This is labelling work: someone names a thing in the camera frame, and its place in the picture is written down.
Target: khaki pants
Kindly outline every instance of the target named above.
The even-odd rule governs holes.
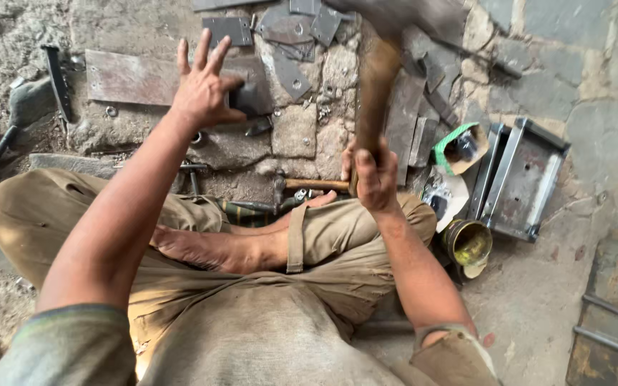
[[[0,248],[37,288],[68,234],[107,183],[65,170],[36,169],[0,184]],[[433,210],[413,196],[398,200],[408,222],[428,244],[436,225]],[[170,194],[159,223],[197,232],[229,229],[225,215],[207,196]],[[154,346],[186,308],[230,286],[260,285],[306,286],[326,305],[345,339],[394,289],[381,235],[358,200],[302,207],[292,212],[288,227],[288,274],[199,271],[148,247],[128,306],[131,335],[137,346],[148,341]]]

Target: shirt sleeve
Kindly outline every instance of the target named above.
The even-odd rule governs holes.
[[[125,311],[80,304],[42,312],[13,337],[0,385],[135,385]]]
[[[432,346],[422,348],[433,331],[449,333]],[[499,386],[490,355],[466,328],[458,325],[418,329],[414,354],[409,363],[439,386]]]

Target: wooden hammer handle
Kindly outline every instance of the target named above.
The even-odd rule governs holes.
[[[285,179],[286,189],[319,189],[346,192],[349,183],[341,180]]]
[[[399,68],[399,40],[376,39],[361,66],[360,109],[356,123],[356,149],[366,149],[378,162],[378,141],[381,138],[383,125],[387,115],[388,101],[393,83]],[[349,182],[349,193],[356,197],[358,176],[352,161],[352,178]]]

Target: man's left arm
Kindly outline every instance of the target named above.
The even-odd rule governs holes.
[[[49,269],[37,312],[82,303],[127,309],[137,268],[188,144],[200,128],[246,118],[224,103],[226,92],[242,83],[219,76],[231,40],[221,40],[207,59],[210,40],[211,32],[204,30],[192,68],[187,42],[180,42],[181,85],[171,109],[69,234]]]

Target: paint can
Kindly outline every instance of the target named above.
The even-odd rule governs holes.
[[[442,246],[447,256],[464,268],[470,267],[471,276],[476,277],[481,274],[478,268],[482,271],[487,264],[492,235],[480,221],[454,220],[442,233]]]

